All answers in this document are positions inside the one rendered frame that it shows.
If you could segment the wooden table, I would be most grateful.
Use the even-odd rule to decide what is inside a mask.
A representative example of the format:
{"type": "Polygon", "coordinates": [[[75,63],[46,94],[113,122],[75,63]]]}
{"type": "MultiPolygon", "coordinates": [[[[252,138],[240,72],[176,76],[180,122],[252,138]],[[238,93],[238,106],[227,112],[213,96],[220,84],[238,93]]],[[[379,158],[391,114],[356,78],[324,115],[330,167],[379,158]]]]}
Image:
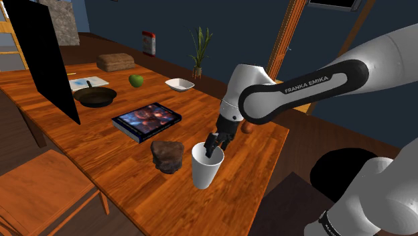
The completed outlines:
{"type": "Polygon", "coordinates": [[[98,76],[117,92],[107,107],[79,105],[73,122],[36,89],[28,70],[0,72],[0,89],[148,236],[247,236],[288,129],[268,123],[229,143],[211,185],[192,181],[192,148],[213,132],[220,101],[191,88],[179,93],[166,77],[136,66],[104,72],[95,64],[66,69],[72,78],[98,76]],[[129,76],[141,75],[134,88],[129,76]],[[184,145],[175,174],[155,168],[151,142],[137,143],[113,126],[112,118],[151,103],[179,113],[182,120],[156,139],[184,145]]]}

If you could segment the brown rough rock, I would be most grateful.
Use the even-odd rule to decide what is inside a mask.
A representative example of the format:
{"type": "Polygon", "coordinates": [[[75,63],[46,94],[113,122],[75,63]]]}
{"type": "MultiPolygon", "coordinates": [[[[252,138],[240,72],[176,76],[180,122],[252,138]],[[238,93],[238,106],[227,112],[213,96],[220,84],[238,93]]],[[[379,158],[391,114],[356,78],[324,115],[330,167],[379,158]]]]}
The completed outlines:
{"type": "Polygon", "coordinates": [[[155,168],[164,174],[174,174],[182,167],[184,145],[178,141],[153,141],[151,153],[155,168]]]}

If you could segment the dark blue picture book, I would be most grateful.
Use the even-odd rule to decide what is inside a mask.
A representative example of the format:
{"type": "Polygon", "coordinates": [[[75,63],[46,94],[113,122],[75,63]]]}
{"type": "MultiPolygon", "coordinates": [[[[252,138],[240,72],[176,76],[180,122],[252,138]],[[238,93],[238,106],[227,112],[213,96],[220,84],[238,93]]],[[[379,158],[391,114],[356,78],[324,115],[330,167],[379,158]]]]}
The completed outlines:
{"type": "Polygon", "coordinates": [[[112,118],[113,125],[137,143],[143,143],[181,120],[180,114],[159,103],[112,118]]]}

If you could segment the black frying pan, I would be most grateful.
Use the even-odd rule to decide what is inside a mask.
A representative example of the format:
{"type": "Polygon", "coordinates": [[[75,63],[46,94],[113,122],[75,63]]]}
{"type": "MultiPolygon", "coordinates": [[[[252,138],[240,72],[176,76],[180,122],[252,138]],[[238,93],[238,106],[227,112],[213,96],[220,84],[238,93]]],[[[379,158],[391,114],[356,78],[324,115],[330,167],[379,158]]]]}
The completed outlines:
{"type": "Polygon", "coordinates": [[[94,87],[89,80],[86,83],[88,85],[87,88],[82,88],[73,94],[73,97],[85,107],[106,107],[117,96],[117,92],[111,88],[94,87]]]}

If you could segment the green apple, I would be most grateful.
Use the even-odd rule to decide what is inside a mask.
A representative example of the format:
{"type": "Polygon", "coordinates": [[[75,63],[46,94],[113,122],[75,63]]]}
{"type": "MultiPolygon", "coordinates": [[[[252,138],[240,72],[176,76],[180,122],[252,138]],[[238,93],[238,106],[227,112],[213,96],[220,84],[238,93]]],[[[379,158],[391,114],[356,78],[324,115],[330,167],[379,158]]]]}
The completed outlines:
{"type": "Polygon", "coordinates": [[[134,88],[139,88],[140,86],[142,86],[143,81],[144,81],[144,79],[141,75],[132,74],[132,75],[129,76],[129,83],[134,88]]]}

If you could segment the grey stone slab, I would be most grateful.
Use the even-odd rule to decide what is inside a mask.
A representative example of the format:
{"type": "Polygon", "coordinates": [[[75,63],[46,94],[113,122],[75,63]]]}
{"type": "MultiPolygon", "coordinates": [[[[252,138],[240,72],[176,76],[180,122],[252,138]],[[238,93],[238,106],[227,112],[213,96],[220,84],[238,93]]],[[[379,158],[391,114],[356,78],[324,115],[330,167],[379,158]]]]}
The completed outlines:
{"type": "Polygon", "coordinates": [[[60,0],[37,0],[37,2],[48,7],[58,44],[79,46],[80,39],[71,2],[60,0]]]}

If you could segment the white and blue paper sheet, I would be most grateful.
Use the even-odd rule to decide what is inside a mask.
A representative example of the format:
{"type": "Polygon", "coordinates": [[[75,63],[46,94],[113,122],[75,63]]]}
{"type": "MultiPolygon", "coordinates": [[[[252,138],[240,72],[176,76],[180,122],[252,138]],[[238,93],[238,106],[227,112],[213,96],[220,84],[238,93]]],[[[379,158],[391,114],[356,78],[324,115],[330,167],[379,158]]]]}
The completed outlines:
{"type": "Polygon", "coordinates": [[[93,86],[93,87],[97,87],[97,86],[105,86],[108,85],[109,83],[97,76],[91,76],[91,77],[85,77],[85,78],[77,78],[77,79],[73,79],[70,80],[70,88],[73,92],[76,92],[80,89],[85,89],[88,88],[88,82],[93,86]]]}

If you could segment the wooden chair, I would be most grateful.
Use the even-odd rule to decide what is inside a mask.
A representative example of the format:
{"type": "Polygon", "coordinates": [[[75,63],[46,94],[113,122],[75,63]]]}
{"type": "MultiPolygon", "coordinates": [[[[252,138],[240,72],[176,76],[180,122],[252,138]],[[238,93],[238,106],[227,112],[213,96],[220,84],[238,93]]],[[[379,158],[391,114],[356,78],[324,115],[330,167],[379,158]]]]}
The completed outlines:
{"type": "Polygon", "coordinates": [[[0,176],[0,234],[39,236],[93,188],[68,157],[49,150],[0,176]]]}

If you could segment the black flat monitor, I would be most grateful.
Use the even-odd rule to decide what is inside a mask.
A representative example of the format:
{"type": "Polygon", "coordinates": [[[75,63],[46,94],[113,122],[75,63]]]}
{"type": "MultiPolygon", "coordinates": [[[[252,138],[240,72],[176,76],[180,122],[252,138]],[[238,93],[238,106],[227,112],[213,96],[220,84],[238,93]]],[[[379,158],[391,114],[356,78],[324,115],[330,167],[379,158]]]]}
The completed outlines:
{"type": "Polygon", "coordinates": [[[77,124],[78,111],[46,5],[3,0],[37,91],[77,124]]]}

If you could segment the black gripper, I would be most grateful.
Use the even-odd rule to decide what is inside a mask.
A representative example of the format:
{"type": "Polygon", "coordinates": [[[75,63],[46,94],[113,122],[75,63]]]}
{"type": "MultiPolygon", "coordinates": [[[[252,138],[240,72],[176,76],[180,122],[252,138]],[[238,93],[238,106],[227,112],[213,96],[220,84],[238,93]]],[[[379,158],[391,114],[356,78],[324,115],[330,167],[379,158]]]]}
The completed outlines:
{"type": "Polygon", "coordinates": [[[228,144],[235,138],[239,125],[240,121],[231,121],[222,115],[219,115],[216,121],[216,133],[209,133],[204,143],[206,157],[212,157],[213,151],[218,144],[220,145],[220,148],[225,151],[228,144]]]}

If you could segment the white square bowl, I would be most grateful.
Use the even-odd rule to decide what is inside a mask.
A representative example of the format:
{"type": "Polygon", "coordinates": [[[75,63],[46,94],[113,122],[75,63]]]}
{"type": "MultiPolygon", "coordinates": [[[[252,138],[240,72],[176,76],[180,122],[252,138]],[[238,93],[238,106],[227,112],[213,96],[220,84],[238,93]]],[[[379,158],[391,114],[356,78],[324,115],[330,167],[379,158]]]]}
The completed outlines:
{"type": "Polygon", "coordinates": [[[177,92],[185,92],[195,86],[194,83],[182,78],[172,78],[165,81],[165,83],[169,88],[177,92]]]}

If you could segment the brown bread loaf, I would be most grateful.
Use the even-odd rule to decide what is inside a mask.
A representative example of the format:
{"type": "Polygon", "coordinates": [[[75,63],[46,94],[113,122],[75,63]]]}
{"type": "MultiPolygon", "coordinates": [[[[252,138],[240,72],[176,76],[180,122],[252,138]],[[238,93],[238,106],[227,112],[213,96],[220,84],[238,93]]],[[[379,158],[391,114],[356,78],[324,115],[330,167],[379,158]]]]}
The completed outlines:
{"type": "Polygon", "coordinates": [[[114,72],[134,68],[135,61],[125,53],[101,54],[96,57],[96,66],[105,72],[114,72]]]}

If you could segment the wooden shelf frame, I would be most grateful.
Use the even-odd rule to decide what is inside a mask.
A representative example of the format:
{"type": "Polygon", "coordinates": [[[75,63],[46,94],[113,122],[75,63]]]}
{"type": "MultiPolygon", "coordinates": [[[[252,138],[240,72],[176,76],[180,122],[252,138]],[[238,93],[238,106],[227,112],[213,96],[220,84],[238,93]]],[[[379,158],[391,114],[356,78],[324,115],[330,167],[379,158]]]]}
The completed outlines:
{"type": "Polygon", "coordinates": [[[23,55],[21,46],[19,45],[17,36],[11,24],[10,18],[7,14],[7,10],[4,6],[3,0],[0,0],[0,34],[5,34],[11,37],[12,45],[0,44],[0,55],[12,55],[17,54],[23,64],[23,67],[28,70],[28,65],[23,55]]]}

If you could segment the white cup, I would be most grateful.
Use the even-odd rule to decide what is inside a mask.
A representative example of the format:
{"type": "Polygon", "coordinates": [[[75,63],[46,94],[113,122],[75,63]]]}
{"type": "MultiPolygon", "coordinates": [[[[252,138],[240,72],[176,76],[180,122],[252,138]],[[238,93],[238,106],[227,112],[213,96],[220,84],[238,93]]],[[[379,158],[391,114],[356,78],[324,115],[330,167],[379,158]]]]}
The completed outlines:
{"type": "Polygon", "coordinates": [[[192,179],[198,189],[206,189],[213,181],[221,163],[224,160],[224,152],[216,147],[212,156],[206,156],[204,142],[197,143],[192,148],[192,179]]]}

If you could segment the dark wall picture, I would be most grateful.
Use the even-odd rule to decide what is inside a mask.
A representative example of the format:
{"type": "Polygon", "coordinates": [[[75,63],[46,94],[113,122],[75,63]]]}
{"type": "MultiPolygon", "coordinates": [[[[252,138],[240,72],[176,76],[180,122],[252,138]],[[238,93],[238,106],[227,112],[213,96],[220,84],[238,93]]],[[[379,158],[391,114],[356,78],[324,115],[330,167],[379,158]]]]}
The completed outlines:
{"type": "Polygon", "coordinates": [[[360,7],[362,0],[307,0],[307,5],[322,9],[355,12],[360,7]]]}

